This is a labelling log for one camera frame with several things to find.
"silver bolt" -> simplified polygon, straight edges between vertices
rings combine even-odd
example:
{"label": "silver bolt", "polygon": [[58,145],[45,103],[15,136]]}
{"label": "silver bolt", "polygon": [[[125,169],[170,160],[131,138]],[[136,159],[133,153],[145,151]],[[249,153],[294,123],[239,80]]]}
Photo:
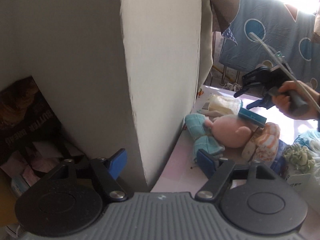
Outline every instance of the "silver bolt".
{"label": "silver bolt", "polygon": [[113,199],[122,199],[125,197],[125,193],[120,190],[114,190],[110,192],[109,196]]}
{"label": "silver bolt", "polygon": [[207,190],[201,190],[197,193],[197,196],[202,199],[211,199],[213,198],[213,194]]}

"gray handle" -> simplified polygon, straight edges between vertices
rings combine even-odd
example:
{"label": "gray handle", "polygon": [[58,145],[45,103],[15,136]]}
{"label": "gray handle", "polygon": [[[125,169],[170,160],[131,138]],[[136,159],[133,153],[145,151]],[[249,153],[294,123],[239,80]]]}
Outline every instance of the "gray handle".
{"label": "gray handle", "polygon": [[290,96],[289,111],[293,116],[301,116],[309,111],[309,104],[298,94],[296,90],[289,90],[287,94]]}

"pink plush toy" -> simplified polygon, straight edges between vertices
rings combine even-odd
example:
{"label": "pink plush toy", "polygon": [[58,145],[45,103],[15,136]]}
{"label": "pink plush toy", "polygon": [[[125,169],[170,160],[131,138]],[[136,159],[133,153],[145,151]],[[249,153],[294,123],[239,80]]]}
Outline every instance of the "pink plush toy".
{"label": "pink plush toy", "polygon": [[234,114],[217,117],[213,122],[206,119],[204,125],[211,128],[217,141],[230,148],[243,147],[252,135],[249,124]]}

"teal towel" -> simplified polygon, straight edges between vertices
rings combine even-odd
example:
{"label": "teal towel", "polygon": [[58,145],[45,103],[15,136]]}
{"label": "teal towel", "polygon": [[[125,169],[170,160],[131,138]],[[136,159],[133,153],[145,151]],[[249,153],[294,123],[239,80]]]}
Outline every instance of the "teal towel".
{"label": "teal towel", "polygon": [[207,153],[217,158],[222,156],[225,147],[220,145],[210,130],[204,126],[205,116],[203,114],[188,114],[184,120],[190,135],[195,141],[193,145],[194,159],[199,149],[204,149]]}

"white table surface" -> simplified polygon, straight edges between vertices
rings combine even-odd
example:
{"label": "white table surface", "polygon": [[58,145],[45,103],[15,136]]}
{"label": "white table surface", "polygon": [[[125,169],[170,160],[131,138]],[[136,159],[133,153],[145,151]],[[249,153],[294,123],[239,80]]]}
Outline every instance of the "white table surface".
{"label": "white table surface", "polygon": [[[234,92],[214,87],[202,86],[204,94],[197,98],[192,113],[201,109],[211,94],[232,96]],[[240,97],[244,107],[258,98],[242,95]],[[284,116],[276,107],[268,110],[262,107],[251,111],[267,118],[267,122],[274,122],[280,126],[280,139],[287,144],[292,144],[295,138],[308,129],[316,128],[317,122],[313,120],[297,121]],[[193,140],[187,130],[182,131],[177,144],[151,192],[190,192],[193,196],[206,183],[207,177],[199,167],[193,163]],[[227,148],[224,157],[232,158],[238,163],[244,163],[241,158],[241,149]],[[300,234],[307,240],[320,240],[320,215],[309,207],[308,215],[302,225]]]}

